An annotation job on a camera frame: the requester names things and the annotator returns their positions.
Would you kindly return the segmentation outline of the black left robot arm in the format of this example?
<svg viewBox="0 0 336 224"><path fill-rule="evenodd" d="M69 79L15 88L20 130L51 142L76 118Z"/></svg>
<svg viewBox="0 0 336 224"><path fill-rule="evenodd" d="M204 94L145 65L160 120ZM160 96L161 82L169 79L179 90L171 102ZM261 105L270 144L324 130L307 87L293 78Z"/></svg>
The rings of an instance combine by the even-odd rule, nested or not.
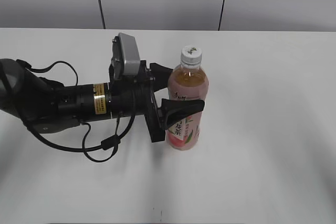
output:
<svg viewBox="0 0 336 224"><path fill-rule="evenodd" d="M1 60L1 74L12 90L8 94L1 86L1 110L26 119L40 134L58 133L81 122L143 115L151 141L161 142L169 127L203 111L205 105L200 99L163 99L157 105L154 94L167 87L172 70L144 60L129 75L119 64L111 64L107 83L65 86L40 73L24 61Z"/></svg>

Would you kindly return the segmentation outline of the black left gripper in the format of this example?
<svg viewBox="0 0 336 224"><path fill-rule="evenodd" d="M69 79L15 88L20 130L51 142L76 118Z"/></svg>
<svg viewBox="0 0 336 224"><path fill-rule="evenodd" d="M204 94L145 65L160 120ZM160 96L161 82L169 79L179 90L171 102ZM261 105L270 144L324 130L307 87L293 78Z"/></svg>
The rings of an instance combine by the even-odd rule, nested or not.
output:
<svg viewBox="0 0 336 224"><path fill-rule="evenodd" d="M161 116L155 99L155 92L166 89L173 69L157 63L140 62L139 72L134 77L110 80L108 110L113 118L130 117L129 124L119 134L123 138L131 130L135 117L143 115L151 142L163 142L165 130L175 123L204 110L203 100L162 99Z"/></svg>

